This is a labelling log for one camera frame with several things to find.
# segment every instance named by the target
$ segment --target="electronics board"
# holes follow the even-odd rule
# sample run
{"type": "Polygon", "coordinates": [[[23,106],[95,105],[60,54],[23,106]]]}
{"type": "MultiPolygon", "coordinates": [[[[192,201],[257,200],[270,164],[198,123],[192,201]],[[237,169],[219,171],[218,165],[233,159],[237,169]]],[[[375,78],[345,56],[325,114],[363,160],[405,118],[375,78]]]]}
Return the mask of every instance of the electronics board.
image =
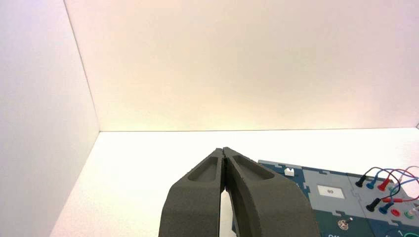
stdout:
{"type": "MultiPolygon", "coordinates": [[[[361,175],[298,165],[259,160],[259,164],[293,180],[310,201],[322,237],[417,237],[419,215],[405,212],[418,206],[419,201],[395,203],[383,214],[379,207],[366,209],[375,198],[390,193],[366,185],[357,187],[361,175]]],[[[410,198],[401,189],[397,198],[410,198]]]]}

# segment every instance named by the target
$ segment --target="white wall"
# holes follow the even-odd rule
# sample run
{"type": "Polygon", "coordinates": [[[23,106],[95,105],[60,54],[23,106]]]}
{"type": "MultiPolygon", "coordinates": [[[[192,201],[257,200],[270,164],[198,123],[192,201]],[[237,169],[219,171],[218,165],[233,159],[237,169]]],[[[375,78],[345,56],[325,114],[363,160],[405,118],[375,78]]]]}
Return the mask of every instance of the white wall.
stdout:
{"type": "Polygon", "coordinates": [[[67,0],[101,130],[415,127],[419,1],[67,0]]]}
{"type": "Polygon", "coordinates": [[[62,1],[1,1],[0,36],[0,236],[45,237],[99,127],[62,1]]]}

